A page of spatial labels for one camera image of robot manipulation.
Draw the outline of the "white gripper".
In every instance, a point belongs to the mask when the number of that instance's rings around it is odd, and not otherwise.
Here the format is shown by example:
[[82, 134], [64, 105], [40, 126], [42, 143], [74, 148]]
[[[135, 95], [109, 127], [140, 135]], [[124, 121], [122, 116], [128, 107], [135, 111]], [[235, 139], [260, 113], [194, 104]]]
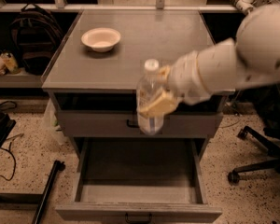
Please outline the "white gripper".
[[170, 91], [159, 89], [152, 94], [137, 93], [137, 112], [146, 118], [162, 117], [174, 112], [183, 102], [196, 105], [208, 101], [212, 93], [204, 86], [198, 72], [198, 52], [181, 56], [174, 64], [160, 68], [157, 78], [160, 83], [168, 81]]

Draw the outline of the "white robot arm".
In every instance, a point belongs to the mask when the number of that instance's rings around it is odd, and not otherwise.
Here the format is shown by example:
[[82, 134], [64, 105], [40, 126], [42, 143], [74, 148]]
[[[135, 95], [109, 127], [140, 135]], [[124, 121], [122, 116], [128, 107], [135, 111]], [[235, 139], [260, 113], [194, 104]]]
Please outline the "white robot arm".
[[280, 6], [258, 7], [245, 16], [236, 37], [181, 56], [157, 72], [160, 86], [137, 104], [145, 117], [174, 112], [180, 103], [196, 105], [224, 91], [280, 82]]

